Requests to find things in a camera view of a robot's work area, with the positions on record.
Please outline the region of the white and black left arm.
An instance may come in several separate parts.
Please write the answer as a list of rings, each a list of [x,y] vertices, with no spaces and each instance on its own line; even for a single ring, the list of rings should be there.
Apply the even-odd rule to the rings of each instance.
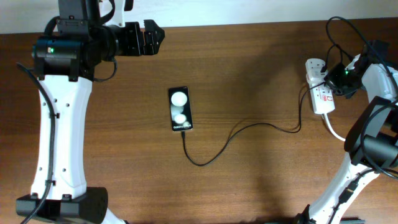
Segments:
[[[59,0],[33,47],[26,70],[39,89],[39,158],[30,193],[16,201],[25,222],[120,223],[108,207],[108,191],[86,183],[85,116],[95,67],[118,56],[155,55],[165,32],[154,21],[127,22],[127,0]]]

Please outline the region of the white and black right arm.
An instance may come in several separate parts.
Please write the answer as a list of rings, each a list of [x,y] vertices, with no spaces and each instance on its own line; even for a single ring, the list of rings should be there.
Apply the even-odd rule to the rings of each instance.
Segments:
[[[359,89],[369,104],[343,138],[343,162],[323,194],[308,204],[294,223],[340,223],[360,192],[380,174],[397,178],[397,135],[381,132],[387,126],[397,133],[397,70],[384,61],[388,43],[371,40],[348,66],[339,63],[331,71],[325,61],[306,61],[306,79],[313,110],[328,120],[334,95],[350,98]]]

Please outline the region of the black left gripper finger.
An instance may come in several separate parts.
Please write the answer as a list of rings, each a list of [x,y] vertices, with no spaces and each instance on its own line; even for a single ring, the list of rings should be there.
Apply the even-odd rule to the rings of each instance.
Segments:
[[[156,42],[162,42],[164,40],[165,31],[160,28],[154,20],[144,20],[144,27],[147,33],[151,33],[155,37]]]
[[[144,32],[144,55],[156,55],[159,51],[156,31]]]

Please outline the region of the black Galaxy flip phone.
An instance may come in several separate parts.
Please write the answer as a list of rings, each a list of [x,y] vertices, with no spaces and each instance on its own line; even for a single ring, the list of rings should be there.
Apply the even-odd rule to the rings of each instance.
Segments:
[[[187,86],[168,89],[172,131],[193,129],[192,111]]]

